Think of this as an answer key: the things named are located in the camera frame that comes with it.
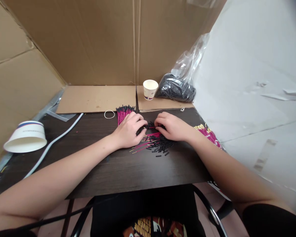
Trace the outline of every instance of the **white cable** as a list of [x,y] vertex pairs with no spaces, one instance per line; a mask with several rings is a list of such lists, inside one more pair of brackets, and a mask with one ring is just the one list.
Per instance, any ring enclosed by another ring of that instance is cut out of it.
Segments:
[[68,132],[71,131],[71,129],[76,125],[76,123],[80,120],[80,118],[82,117],[83,113],[80,114],[80,116],[76,119],[76,121],[71,125],[71,127],[65,131],[63,134],[61,134],[60,136],[58,136],[55,140],[53,140],[51,143],[49,143],[49,145],[46,147],[45,151],[43,152],[43,154],[41,155],[41,157],[39,158],[38,162],[35,164],[35,166],[31,169],[31,171],[25,176],[25,178],[27,178],[28,176],[30,176],[36,169],[37,167],[40,165],[40,163],[42,162],[42,160],[45,158],[47,152],[49,151],[50,147],[56,142],[58,141],[60,138],[62,138],[64,135],[66,135]]
[[105,114],[106,114],[107,111],[111,111],[111,112],[114,113],[114,111],[112,111],[112,110],[106,110],[105,113],[104,113],[104,117],[105,117],[105,118],[107,118],[107,117],[105,116]]

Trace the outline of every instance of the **white wall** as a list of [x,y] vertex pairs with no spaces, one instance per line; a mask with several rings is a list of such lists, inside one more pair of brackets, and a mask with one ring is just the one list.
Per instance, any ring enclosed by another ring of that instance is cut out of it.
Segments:
[[254,170],[277,141],[259,174],[296,211],[296,101],[261,96],[296,89],[296,0],[228,0],[196,78],[194,105],[233,157]]

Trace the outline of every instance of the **hand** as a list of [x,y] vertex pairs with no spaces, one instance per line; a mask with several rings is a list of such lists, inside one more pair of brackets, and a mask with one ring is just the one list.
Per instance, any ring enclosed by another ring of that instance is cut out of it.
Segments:
[[[187,142],[192,134],[197,131],[182,119],[167,112],[158,114],[158,117],[154,121],[154,125],[156,130],[161,132],[167,139],[173,141]],[[165,126],[166,130],[159,127],[161,125]]]
[[112,137],[114,137],[117,149],[138,145],[145,136],[147,129],[143,129],[138,136],[136,136],[136,132],[139,128],[147,124],[148,122],[144,120],[142,115],[136,114],[135,112],[128,114],[123,122],[111,134]]

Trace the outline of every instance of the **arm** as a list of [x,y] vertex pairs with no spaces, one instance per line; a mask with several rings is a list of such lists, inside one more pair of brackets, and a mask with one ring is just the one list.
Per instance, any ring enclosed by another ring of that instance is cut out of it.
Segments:
[[136,132],[147,121],[135,112],[126,116],[109,136],[63,158],[0,195],[0,230],[36,222],[64,200],[84,177],[106,156],[120,149],[137,145],[145,135]]
[[[161,124],[166,130],[158,127]],[[247,206],[256,203],[271,204],[292,212],[257,175],[183,120],[163,112],[155,120],[155,126],[167,139],[185,141],[194,148],[219,188],[240,213]]]

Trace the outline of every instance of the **finger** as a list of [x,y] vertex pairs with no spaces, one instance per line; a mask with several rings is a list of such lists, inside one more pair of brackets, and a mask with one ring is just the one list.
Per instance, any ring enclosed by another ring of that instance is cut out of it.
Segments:
[[129,120],[133,122],[137,122],[138,120],[143,120],[144,118],[142,117],[141,114],[135,114],[133,117],[131,117]]
[[158,118],[166,118],[169,115],[168,112],[162,112],[158,114]]
[[130,114],[128,114],[126,117],[128,117],[128,120],[130,120],[132,117],[134,117],[136,115],[136,113],[134,111],[132,111]]
[[136,122],[135,129],[138,130],[139,128],[141,128],[144,125],[148,125],[148,122],[146,120],[140,120],[140,121]]
[[156,130],[158,130],[163,136],[165,136],[165,138],[169,139],[170,138],[170,133],[165,130],[162,127],[156,127]]
[[144,136],[146,135],[146,131],[147,129],[144,128],[141,133],[138,134],[138,136],[136,137],[135,141],[136,141],[136,144],[139,144],[141,142],[141,140],[144,138]]
[[122,121],[122,123],[125,123],[127,121],[127,118],[129,117],[129,114],[126,115],[126,117],[124,118],[124,120]]
[[164,125],[165,126],[165,124],[166,124],[166,119],[164,119],[164,118],[156,118],[155,119],[155,121],[154,121],[154,125],[155,125],[155,127],[158,127],[158,126],[160,126],[160,125]]

